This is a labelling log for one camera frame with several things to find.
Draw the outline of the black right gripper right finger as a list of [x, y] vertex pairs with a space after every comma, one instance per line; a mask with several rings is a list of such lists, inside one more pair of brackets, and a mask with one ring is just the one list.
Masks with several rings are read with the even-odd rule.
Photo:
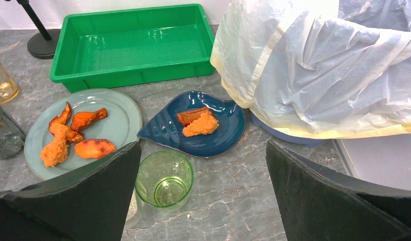
[[411, 191], [363, 181], [268, 142], [288, 240], [411, 240]]

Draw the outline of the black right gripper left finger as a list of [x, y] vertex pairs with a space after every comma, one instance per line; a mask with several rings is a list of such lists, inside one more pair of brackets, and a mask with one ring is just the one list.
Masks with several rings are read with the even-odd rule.
[[58, 177], [0, 192], [0, 240], [120, 240], [141, 153], [132, 142]]

